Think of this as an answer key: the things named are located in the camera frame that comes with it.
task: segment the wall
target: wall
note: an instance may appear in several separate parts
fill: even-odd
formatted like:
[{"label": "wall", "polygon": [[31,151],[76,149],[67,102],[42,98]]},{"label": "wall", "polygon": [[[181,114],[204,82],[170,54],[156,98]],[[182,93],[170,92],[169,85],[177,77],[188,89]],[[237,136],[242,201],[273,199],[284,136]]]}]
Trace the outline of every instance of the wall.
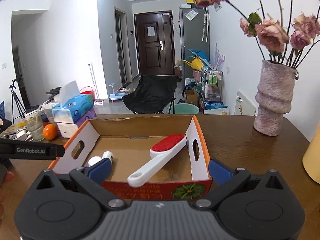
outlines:
[{"label": "wall", "polygon": [[[50,1],[46,0],[8,0],[0,2],[0,102],[4,101],[7,119],[12,120],[9,86],[12,84],[12,80],[16,79],[11,46],[12,12],[28,13],[29,10],[48,10],[49,7]],[[7,64],[4,69],[2,69],[3,63]],[[21,98],[19,90],[16,90],[16,93]]]},{"label": "wall", "polygon": [[51,0],[50,10],[28,15],[12,28],[31,105],[47,100],[45,92],[76,80],[93,86],[92,63],[100,98],[107,98],[98,31],[97,0]]},{"label": "wall", "polygon": [[127,17],[127,32],[132,77],[138,75],[133,29],[132,6],[128,0],[98,0],[98,18],[100,47],[108,92],[112,92],[109,84],[116,83],[115,89],[121,87],[119,61],[116,44],[115,9],[122,11]]},{"label": "wall", "polygon": [[[265,13],[270,13],[275,19],[280,19],[280,9],[277,0],[262,0]],[[281,0],[284,8],[284,26],[288,26],[290,15],[290,1]],[[260,8],[259,0],[233,0],[245,15]],[[293,17],[301,14],[316,14],[319,0],[294,0]],[[240,90],[257,108],[255,101],[257,85],[260,79],[262,56],[254,38],[247,38],[239,27],[241,15],[230,5],[222,3],[222,9],[215,12],[210,7],[210,43],[211,57],[215,55],[215,44],[218,44],[220,53],[226,55],[224,66],[225,86],[224,102],[234,112],[237,90]],[[320,119],[320,82],[319,82],[319,54],[320,46],[315,46],[299,66],[299,80],[294,88],[292,110],[284,116],[288,118],[308,139],[311,140]],[[263,48],[265,57],[268,52]]]},{"label": "wall", "polygon": [[132,13],[145,13],[145,12],[157,12],[157,11],[172,11],[172,18],[175,28],[174,32],[174,53],[175,60],[181,59],[181,39],[179,28],[179,7],[185,4],[186,0],[155,0],[132,3]]}]

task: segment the wooden table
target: wooden table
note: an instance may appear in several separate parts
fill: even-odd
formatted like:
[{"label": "wooden table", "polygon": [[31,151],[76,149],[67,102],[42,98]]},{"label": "wooden table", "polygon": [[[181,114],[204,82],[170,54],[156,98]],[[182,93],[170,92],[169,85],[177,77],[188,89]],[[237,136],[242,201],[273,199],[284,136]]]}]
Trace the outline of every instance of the wooden table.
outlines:
[{"label": "wooden table", "polygon": [[[137,115],[100,115],[98,118],[120,118]],[[277,137],[260,134],[253,128],[254,116],[197,115],[210,156],[226,165],[247,168],[252,173],[277,169],[295,193],[306,213],[306,223],[299,240],[320,239],[320,185],[315,183],[302,166],[308,140],[287,119]],[[55,143],[63,144],[65,139]],[[13,222],[14,211],[42,169],[50,161],[12,160],[15,174],[12,183],[4,185],[7,198],[0,239],[18,240]]]}]

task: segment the green pumpkin illustration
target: green pumpkin illustration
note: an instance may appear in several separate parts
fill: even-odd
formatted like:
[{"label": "green pumpkin illustration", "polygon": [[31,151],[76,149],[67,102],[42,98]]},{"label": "green pumpkin illustration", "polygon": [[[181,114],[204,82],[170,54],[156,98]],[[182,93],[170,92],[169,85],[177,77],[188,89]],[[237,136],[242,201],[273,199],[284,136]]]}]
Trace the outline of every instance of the green pumpkin illustration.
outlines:
[{"label": "green pumpkin illustration", "polygon": [[196,199],[200,197],[204,191],[204,185],[190,183],[177,187],[171,194],[175,199]]}]

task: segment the camping chair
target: camping chair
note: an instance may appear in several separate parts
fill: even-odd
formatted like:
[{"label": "camping chair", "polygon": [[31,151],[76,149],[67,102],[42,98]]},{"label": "camping chair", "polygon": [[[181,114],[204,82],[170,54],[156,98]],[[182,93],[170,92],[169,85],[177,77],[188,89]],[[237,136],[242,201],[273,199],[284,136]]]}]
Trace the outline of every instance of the camping chair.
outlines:
[{"label": "camping chair", "polygon": [[146,75],[141,77],[135,92],[125,95],[122,99],[125,106],[135,114],[163,114],[163,109],[171,102],[177,88],[177,79],[173,75]]}]

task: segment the refrigerator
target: refrigerator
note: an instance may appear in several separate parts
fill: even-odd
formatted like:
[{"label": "refrigerator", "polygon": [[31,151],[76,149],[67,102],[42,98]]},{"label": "refrigerator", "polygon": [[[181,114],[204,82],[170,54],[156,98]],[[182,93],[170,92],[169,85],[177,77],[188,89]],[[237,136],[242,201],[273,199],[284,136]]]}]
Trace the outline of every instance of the refrigerator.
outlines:
[{"label": "refrigerator", "polygon": [[[208,58],[210,58],[210,38],[208,38],[208,42],[206,42],[206,30],[204,41],[202,41],[205,9],[197,8],[196,10],[198,11],[198,15],[191,21],[184,15],[186,12],[190,11],[190,8],[180,8],[179,10],[182,60],[192,55],[188,49],[203,50]],[[184,89],[186,78],[193,78],[193,72],[192,68],[184,62],[182,62],[181,72]]]}]

